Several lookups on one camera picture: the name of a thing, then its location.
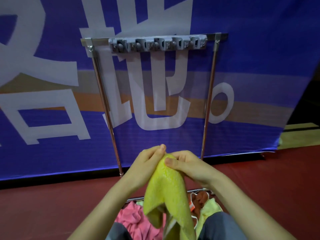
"pink towel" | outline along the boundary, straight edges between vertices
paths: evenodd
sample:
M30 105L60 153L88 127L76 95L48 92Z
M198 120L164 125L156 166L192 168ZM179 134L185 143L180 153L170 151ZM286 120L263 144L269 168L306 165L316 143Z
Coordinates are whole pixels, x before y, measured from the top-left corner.
M163 227L154 228L143 214L142 207L134 202L121 209L115 221L125 226L133 240L162 240Z

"yellow towel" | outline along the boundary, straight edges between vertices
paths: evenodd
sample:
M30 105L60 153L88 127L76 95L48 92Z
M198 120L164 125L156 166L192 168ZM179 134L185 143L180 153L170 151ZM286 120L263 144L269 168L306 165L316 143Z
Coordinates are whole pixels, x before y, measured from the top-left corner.
M205 203L205 205L202 207L201 211L200 211L200 217L198 220L198 224L195 228L195 235L196 238L198 239L200 232L202 230L202 227L206 221L206 219L213 215L216 212L221 212L223 211L222 208L220 207L220 205L215 201L214 198L207 200L207 202Z
M166 154L153 173L144 196L143 212L155 228L162 225L166 213L163 239L196 240L189 202L182 175L165 165Z

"gray pants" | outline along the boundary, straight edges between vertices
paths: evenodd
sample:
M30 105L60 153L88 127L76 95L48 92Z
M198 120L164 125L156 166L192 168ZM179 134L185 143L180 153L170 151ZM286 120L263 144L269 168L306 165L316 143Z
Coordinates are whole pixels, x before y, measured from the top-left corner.
M234 219L225 212L217 212L208 217L198 240L245 240L247 239ZM132 240L126 228L115 222L106 240Z

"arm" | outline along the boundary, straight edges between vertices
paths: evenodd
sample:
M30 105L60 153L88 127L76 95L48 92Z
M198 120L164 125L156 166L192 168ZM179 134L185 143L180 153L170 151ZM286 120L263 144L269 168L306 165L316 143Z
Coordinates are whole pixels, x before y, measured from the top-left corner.
M178 160L166 158L166 165L184 172L212 190L248 239L295 239L230 178L200 160L190 151L172 153Z
M165 145L143 150L68 240L105 240L120 209L133 192L147 183L165 153Z

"red floor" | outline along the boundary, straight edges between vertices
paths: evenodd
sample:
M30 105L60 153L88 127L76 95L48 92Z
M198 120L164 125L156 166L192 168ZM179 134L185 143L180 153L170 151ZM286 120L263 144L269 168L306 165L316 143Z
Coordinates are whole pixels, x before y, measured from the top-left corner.
M216 166L298 239L320 236L320 146ZM2 240L64 240L118 177L0 191ZM198 188L192 181L188 189ZM144 189L134 196L142 196Z

